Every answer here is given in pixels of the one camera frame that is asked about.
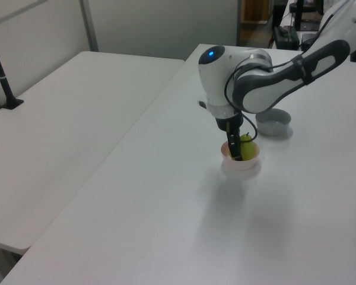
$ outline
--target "pink bowl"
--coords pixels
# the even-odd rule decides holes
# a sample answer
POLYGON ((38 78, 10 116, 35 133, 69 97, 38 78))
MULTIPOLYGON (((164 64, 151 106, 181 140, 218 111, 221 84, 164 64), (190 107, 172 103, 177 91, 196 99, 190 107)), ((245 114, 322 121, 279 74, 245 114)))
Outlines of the pink bowl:
POLYGON ((256 155, 254 158, 250 160, 245 160, 245 161, 237 161, 237 160, 232 160, 230 157, 230 149, 228 148, 228 142, 226 141, 222 146, 221 146, 221 154, 223 156, 223 163, 226 165, 228 168, 234 169, 234 170, 247 170, 255 166, 257 162, 257 157, 259 156, 260 153, 260 148, 257 144, 253 143, 255 148, 256 148, 256 155))

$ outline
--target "green apple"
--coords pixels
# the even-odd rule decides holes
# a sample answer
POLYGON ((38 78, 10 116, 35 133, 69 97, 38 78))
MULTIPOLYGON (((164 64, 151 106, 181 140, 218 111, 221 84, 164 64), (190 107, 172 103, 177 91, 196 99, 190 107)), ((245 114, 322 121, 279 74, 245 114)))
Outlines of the green apple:
POLYGON ((253 142, 244 142, 251 140, 252 137, 249 135, 249 133, 244 134, 240 137, 240 151, 241 151, 241 157, 243 160, 250 160, 255 157, 256 154, 256 149, 255 145, 253 142))

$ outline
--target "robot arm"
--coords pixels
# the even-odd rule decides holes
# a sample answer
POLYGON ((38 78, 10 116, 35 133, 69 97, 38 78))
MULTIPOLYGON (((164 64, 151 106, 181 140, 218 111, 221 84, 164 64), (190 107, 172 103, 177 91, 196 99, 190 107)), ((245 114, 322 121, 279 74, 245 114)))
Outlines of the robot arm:
POLYGON ((290 93, 333 70, 356 50, 356 0, 340 0, 323 16, 318 38, 310 49, 284 66, 272 70, 268 53, 260 49, 234 51, 215 46, 199 59, 199 75, 207 96, 207 108, 228 146, 238 159, 241 112, 260 113, 290 93), (228 100, 224 95, 227 80, 228 100))

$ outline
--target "black stand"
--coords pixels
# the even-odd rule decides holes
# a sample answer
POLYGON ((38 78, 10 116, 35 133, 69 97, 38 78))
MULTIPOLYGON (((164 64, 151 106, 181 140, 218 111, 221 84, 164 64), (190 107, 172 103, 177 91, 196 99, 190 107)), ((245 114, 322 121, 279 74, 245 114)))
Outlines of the black stand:
POLYGON ((2 89, 4 90, 5 97, 7 98, 7 103, 4 104, 3 106, 1 106, 2 108, 13 110, 17 106, 24 103, 24 100, 16 99, 13 96, 11 87, 9 86, 7 76, 4 73, 1 63, 0 63, 0 83, 1 83, 2 89))
POLYGON ((320 20, 302 20, 304 0, 297 0, 294 28, 296 31, 319 31, 320 20))

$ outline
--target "tabletop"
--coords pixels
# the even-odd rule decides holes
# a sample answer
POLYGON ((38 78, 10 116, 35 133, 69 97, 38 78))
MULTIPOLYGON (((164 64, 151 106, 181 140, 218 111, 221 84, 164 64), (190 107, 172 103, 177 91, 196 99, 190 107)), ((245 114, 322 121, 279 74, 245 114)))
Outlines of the tabletop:
POLYGON ((182 64, 83 52, 0 110, 0 248, 25 253, 182 64))
MULTIPOLYGON (((259 135, 257 165, 238 172, 222 165, 225 133, 196 103, 208 48, 195 49, 2 285, 356 284, 356 64, 279 102, 287 134, 259 135)), ((266 51, 274 65, 298 54, 266 51)))

